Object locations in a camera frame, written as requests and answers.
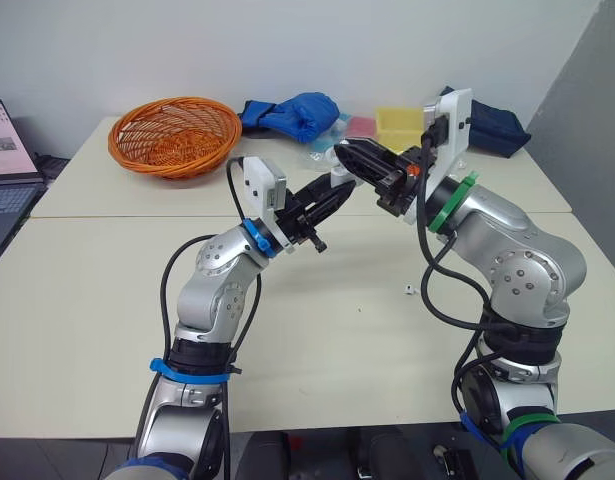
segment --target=laptop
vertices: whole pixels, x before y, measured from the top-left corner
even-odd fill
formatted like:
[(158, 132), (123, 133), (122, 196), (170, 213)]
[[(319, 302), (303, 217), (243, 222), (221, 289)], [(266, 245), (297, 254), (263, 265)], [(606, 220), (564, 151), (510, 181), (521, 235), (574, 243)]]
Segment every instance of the laptop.
[(0, 247), (27, 213), (42, 186), (43, 177), (0, 100)]

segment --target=green cable tie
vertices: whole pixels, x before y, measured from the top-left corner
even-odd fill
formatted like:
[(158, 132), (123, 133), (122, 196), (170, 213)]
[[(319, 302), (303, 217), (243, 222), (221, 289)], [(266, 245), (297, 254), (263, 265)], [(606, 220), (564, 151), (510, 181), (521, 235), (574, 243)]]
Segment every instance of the green cable tie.
[(449, 216), (454, 213), (456, 207), (458, 207), (460, 202), (463, 201), (469, 189), (474, 186), (477, 178), (478, 174), (476, 172), (471, 172), (469, 175), (463, 178), (462, 182), (460, 182), (460, 185), (458, 185), (456, 191), (452, 194), (451, 197), (449, 197), (447, 203), (443, 205), (443, 208), (440, 209), (438, 215), (436, 215), (431, 224), (429, 224), (430, 232), (436, 233), (438, 232), (438, 230), (440, 230), (440, 228), (445, 224)]
[[(530, 413), (527, 415), (523, 415), (522, 417), (515, 418), (509, 423), (509, 425), (507, 425), (507, 428), (505, 428), (505, 431), (503, 432), (502, 443), (505, 443), (509, 439), (509, 437), (511, 437), (511, 435), (520, 427), (524, 427), (525, 425), (530, 425), (532, 423), (541, 422), (560, 423), (560, 420), (558, 420), (558, 417), (556, 417), (556, 415), (553, 415), (551, 413)], [(509, 459), (509, 448), (503, 448), (500, 451), (500, 454), (503, 456), (503, 458), (508, 464), (511, 464)]]

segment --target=laptop keyboard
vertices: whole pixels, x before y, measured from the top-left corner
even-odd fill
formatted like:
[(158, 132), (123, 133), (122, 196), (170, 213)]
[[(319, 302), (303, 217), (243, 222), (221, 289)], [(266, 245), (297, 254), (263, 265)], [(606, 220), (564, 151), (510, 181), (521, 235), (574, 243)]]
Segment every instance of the laptop keyboard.
[(34, 193), (34, 187), (0, 188), (0, 214), (16, 213)]

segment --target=orange wicker basket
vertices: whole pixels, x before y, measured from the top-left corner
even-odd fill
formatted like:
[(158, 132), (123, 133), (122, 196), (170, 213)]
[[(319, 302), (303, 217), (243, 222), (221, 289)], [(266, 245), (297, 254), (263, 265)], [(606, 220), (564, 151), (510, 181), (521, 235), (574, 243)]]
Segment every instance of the orange wicker basket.
[(118, 120), (109, 132), (109, 153), (135, 172), (189, 178), (218, 167), (241, 132), (238, 116), (221, 103), (165, 98)]

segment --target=yellow container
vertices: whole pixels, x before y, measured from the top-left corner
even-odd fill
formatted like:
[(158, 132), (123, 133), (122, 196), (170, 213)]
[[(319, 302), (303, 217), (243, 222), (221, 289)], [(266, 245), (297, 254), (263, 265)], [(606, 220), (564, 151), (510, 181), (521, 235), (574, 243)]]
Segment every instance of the yellow container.
[(403, 152), (414, 145), (420, 147), (423, 131), (422, 108), (376, 109), (378, 142), (394, 152)]

